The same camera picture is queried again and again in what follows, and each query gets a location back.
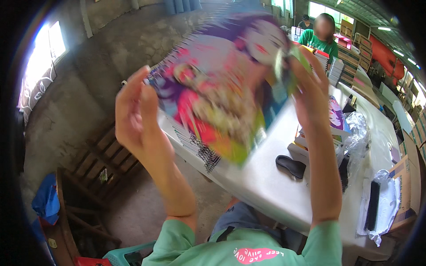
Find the window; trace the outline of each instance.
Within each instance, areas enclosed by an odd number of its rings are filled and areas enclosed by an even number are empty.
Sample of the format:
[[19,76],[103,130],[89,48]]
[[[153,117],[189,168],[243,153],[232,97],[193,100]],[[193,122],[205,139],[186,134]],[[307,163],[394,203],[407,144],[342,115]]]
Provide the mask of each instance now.
[[414,100],[413,105],[414,106],[421,105],[422,108],[425,108],[426,97],[425,97],[425,95],[423,93],[423,90],[420,88],[420,84],[416,80],[414,80],[414,86],[418,90],[418,94],[417,94],[417,96],[416,96],[416,98]]
[[28,122],[28,116],[34,105],[56,77],[54,63],[65,52],[59,21],[51,26],[41,27],[34,40],[33,48],[22,78],[19,99],[19,107],[24,111],[25,123]]
[[338,29],[340,28],[340,24],[342,23],[342,20],[346,20],[351,24],[354,23],[354,19],[349,16],[346,16],[345,14],[342,14],[327,6],[323,6],[314,2],[309,2],[308,15],[310,17],[316,18],[318,17],[319,14],[322,14],[322,13],[330,14],[334,18],[334,21],[336,23],[336,28]]
[[293,0],[272,0],[273,6],[281,8],[281,15],[284,16],[284,11],[288,12],[290,18],[293,18]]

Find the notebook cover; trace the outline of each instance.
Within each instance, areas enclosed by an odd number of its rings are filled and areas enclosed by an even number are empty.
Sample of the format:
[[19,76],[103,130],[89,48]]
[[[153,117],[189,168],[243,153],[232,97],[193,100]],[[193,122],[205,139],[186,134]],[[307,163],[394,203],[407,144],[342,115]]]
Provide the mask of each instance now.
[[280,59],[291,53],[309,66],[270,13],[242,2],[185,37],[148,77],[160,108],[235,163],[266,138],[295,88]]
[[343,115],[342,110],[336,98],[334,96],[329,95],[328,101],[328,118],[330,119],[330,128],[331,133],[333,135],[342,136],[345,138],[351,134],[351,130],[349,129],[349,125],[346,122],[345,116]]

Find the clear plastic wrap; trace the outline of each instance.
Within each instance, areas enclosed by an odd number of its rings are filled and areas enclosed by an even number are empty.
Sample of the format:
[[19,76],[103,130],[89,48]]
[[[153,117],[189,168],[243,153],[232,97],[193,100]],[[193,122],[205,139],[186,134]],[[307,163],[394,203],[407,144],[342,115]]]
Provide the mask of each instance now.
[[366,118],[358,112],[346,113],[345,117],[352,135],[346,138],[337,153],[337,164],[339,166],[344,158],[348,159],[347,180],[342,180],[342,184],[348,184],[350,177],[358,176],[358,172],[363,170],[363,167],[360,166],[371,144],[371,132]]

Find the plastic stool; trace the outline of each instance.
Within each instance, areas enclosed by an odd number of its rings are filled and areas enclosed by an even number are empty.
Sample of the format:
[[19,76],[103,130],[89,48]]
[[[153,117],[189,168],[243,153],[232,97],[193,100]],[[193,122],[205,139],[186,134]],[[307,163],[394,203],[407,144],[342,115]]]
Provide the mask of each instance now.
[[107,258],[109,262],[112,264],[112,266],[131,266],[130,264],[136,263],[137,261],[127,261],[124,257],[127,254],[138,252],[142,249],[146,248],[152,248],[155,244],[155,241],[141,244],[137,246],[131,246],[128,248],[122,248],[122,249],[114,249],[109,251],[103,259]]

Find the green t-shirt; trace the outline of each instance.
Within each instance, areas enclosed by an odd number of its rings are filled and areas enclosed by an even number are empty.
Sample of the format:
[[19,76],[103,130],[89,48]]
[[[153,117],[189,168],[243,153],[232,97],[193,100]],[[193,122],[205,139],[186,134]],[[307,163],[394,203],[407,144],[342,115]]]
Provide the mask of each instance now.
[[325,41],[319,40],[314,35],[314,30],[312,29],[306,29],[302,33],[302,35],[299,38],[299,43],[306,45],[308,47],[316,48],[320,51],[323,51],[327,53],[328,55],[330,55],[330,58],[331,56],[334,56],[335,58],[337,58],[338,56],[337,43],[332,42],[331,44],[328,44]]
[[214,234],[208,243],[195,246],[191,228],[179,220],[167,220],[153,253],[143,260],[142,266],[342,265],[342,242],[336,221],[314,227],[301,255],[282,248],[270,235],[258,229],[234,229],[226,241],[216,243],[223,231]]

